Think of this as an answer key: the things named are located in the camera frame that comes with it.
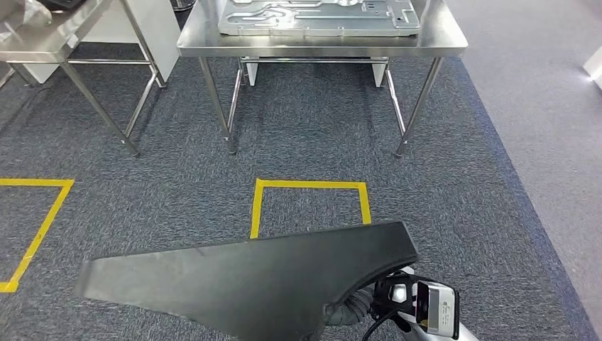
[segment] cable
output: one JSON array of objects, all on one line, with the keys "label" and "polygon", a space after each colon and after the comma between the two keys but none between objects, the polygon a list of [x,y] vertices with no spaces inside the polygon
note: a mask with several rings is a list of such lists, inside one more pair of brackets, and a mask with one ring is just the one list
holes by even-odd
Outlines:
[{"label": "cable", "polygon": [[379,318],[378,320],[376,320],[376,322],[374,322],[370,326],[370,328],[368,328],[366,333],[361,338],[361,341],[368,341],[368,338],[370,337],[370,335],[372,335],[374,330],[376,330],[376,328],[378,328],[378,326],[382,325],[386,320],[388,320],[391,316],[395,315],[396,313],[397,313],[396,310],[392,310],[392,311],[386,313],[382,318]]}]

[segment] yellow floor marking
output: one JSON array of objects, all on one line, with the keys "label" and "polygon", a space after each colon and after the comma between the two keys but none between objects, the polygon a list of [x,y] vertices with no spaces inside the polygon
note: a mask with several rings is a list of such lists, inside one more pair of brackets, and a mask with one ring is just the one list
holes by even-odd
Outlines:
[{"label": "yellow floor marking", "polygon": [[0,282],[0,293],[14,293],[17,290],[18,282],[21,279],[22,275],[25,273],[27,266],[31,262],[33,255],[38,250],[42,239],[46,235],[46,232],[50,228],[50,224],[52,224],[55,216],[62,205],[62,202],[65,201],[71,186],[73,185],[73,180],[60,180],[60,179],[0,179],[0,186],[33,186],[33,187],[61,187],[58,196],[53,203],[52,207],[50,207],[50,211],[44,218],[42,222],[42,226],[38,230],[38,233],[35,234],[35,237],[29,244],[27,251],[23,255],[23,258],[19,262],[17,269],[15,270],[13,276],[8,282]]},{"label": "yellow floor marking", "polygon": [[370,205],[368,204],[368,190],[366,183],[350,181],[306,181],[306,180],[262,180],[255,181],[255,194],[253,195],[253,208],[251,210],[251,238],[259,237],[259,221],[261,218],[261,200],[263,189],[273,188],[326,188],[331,190],[358,190],[359,205],[361,208],[361,221],[370,224]]}]

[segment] aluminum plate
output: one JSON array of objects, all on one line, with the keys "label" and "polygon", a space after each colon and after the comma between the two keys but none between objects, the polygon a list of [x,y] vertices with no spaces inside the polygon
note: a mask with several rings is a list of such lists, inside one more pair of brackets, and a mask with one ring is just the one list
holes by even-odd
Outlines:
[{"label": "aluminum plate", "polygon": [[228,0],[219,31],[231,36],[411,36],[410,0]]}]

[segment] table top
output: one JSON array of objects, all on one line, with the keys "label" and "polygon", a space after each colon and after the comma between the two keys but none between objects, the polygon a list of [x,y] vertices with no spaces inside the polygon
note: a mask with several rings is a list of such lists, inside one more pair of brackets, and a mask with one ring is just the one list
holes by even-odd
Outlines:
[{"label": "table top", "polygon": [[23,25],[0,42],[0,60],[9,63],[61,63],[92,29],[113,0],[87,0],[77,10],[53,13],[49,26]]},{"label": "table top", "polygon": [[197,0],[177,48],[182,57],[454,57],[468,47],[443,0],[412,0],[421,29],[410,37],[227,36],[217,24],[228,0]]}]

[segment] black keyboard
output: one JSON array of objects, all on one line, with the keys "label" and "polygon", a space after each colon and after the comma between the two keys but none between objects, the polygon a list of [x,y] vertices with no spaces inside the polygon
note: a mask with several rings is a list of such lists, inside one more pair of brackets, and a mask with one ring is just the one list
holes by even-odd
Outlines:
[{"label": "black keyboard", "polygon": [[86,0],[38,0],[50,11],[73,11]]}]

